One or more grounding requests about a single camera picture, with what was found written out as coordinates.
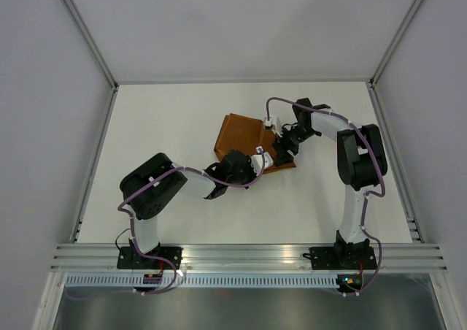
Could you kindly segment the orange cloth napkin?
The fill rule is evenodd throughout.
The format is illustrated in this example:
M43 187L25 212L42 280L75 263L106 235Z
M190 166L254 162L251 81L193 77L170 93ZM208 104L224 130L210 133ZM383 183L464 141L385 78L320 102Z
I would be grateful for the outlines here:
M273 148L274 140L275 133L265 129L262 120L231 113L224 117L214 153L220 161L230 150L240 150L251 156L255 154L256 147L261 146L275 161L277 152Z

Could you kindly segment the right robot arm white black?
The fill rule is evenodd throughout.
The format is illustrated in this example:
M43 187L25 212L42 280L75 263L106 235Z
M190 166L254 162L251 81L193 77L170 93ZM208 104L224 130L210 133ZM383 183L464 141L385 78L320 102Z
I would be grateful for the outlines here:
M266 103L271 101L290 104L296 117L293 125L278 127L271 119L270 110L266 110L266 122L276 131L273 148L277 166L293 162L299 145L310 137L324 135L336 143L336 165L339 178L345 184L345 199L343 218L333 244L333 259L338 266L349 268L372 239L365 227L368 196L385 195L387 159L379 127L373 123L358 126L327 104L312 105L308 98L293 102L272 97Z

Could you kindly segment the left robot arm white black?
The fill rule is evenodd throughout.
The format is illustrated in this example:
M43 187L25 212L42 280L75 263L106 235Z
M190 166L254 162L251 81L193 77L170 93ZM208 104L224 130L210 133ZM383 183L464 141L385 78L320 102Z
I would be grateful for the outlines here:
M257 147L251 156L232 150L202 170L176 164L165 153L144 162L120 182L123 202L117 207L129 216L129 242L135 262L145 269L158 263L158 215L177 194L213 200L228 188L248 189L273 163L262 147Z

